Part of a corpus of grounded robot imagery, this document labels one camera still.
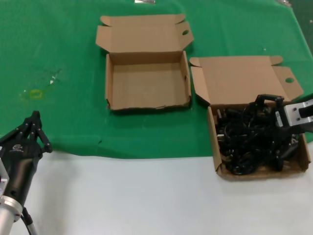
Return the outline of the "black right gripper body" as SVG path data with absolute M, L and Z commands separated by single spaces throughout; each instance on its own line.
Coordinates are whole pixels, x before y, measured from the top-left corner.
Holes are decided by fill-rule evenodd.
M 313 131 L 312 105 L 285 105 L 269 109 L 265 115 L 257 114 L 257 121 L 264 121 L 262 135 L 270 143 L 278 144 L 293 135 Z

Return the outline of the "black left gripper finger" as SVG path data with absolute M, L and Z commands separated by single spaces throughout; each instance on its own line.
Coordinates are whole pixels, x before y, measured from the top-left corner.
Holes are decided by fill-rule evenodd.
M 52 145 L 48 140 L 46 134 L 42 130 L 42 122 L 39 111 L 34 111 L 31 115 L 31 131 L 30 131 L 30 139 L 32 141 L 37 142 L 37 138 L 43 144 L 42 152 L 52 152 Z
M 23 138 L 26 138 L 29 135 L 30 129 L 32 127 L 33 121 L 36 120 L 36 111 L 33 111 L 31 116 L 26 117 L 21 125 L 10 131 L 4 136 L 4 140 L 12 140 L 16 136 L 21 135 Z

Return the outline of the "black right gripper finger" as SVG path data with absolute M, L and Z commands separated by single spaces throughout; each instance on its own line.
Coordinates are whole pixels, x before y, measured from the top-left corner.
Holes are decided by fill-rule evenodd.
M 292 158 L 298 150 L 298 142 L 285 143 L 276 151 L 274 158 L 274 169 L 276 171 L 282 171 L 284 162 Z
M 265 101 L 273 101 L 277 106 L 283 105 L 284 97 L 272 94 L 260 94 L 256 97 L 255 103 L 259 106 L 264 105 Z

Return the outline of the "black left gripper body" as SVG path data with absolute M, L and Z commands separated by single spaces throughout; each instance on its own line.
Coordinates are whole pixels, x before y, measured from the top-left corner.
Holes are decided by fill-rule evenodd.
M 42 157 L 41 148 L 39 144 L 26 139 L 11 140 L 0 146 L 0 159 L 9 177 L 3 195 L 24 205 Z

